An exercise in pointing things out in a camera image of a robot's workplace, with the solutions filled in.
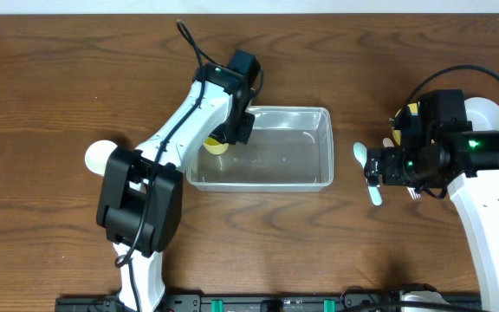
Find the clear plastic storage container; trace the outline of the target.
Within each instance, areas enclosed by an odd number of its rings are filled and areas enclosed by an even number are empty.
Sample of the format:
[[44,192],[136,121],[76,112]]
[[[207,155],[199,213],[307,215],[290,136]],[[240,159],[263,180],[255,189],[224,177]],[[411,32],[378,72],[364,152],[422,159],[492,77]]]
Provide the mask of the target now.
[[334,139],[324,107],[251,107],[247,144],[200,148],[187,181],[206,192],[318,192],[334,180]]

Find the yellow plastic cup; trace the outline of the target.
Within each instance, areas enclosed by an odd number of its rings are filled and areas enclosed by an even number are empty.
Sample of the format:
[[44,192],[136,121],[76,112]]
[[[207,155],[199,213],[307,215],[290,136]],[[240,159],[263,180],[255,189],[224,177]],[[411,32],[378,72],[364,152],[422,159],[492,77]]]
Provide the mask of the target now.
[[225,153],[229,147],[228,143],[220,143],[217,140],[208,137],[203,144],[205,150],[214,155],[221,155]]

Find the white plastic cup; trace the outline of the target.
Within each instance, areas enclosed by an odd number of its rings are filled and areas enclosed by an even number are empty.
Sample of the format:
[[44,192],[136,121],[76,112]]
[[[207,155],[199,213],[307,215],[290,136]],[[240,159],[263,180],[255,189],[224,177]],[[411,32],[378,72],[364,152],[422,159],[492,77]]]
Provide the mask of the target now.
[[104,176],[107,161],[118,146],[110,140],[98,140],[86,151],[84,162],[87,169],[99,176]]

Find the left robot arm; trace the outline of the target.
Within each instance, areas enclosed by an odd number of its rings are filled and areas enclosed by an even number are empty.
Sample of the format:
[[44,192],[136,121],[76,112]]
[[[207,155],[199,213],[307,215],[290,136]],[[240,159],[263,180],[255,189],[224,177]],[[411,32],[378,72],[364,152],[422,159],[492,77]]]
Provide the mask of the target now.
[[262,81],[259,64],[206,64],[171,118],[148,140],[128,150],[110,140],[87,149],[84,162],[101,176],[96,222],[117,252],[122,286],[118,307],[154,311],[164,294],[163,252],[181,219],[186,167],[207,138],[246,143],[255,120],[247,108]]

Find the yellow plastic bowl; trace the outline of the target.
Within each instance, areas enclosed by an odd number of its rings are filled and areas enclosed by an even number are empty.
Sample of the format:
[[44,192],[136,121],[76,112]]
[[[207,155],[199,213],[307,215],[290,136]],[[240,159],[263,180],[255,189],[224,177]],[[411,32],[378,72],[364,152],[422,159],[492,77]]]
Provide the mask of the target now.
[[410,103],[399,109],[392,119],[392,136],[399,146],[412,146],[418,142],[421,134],[419,104]]

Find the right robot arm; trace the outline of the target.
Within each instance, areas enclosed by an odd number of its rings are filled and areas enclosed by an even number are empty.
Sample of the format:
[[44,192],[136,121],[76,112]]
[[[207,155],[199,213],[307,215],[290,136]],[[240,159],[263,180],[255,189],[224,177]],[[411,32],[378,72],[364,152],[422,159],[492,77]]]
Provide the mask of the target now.
[[371,187],[440,190],[462,221],[481,290],[499,311],[499,131],[477,131],[459,89],[423,94],[397,112],[396,146],[369,148],[363,170]]

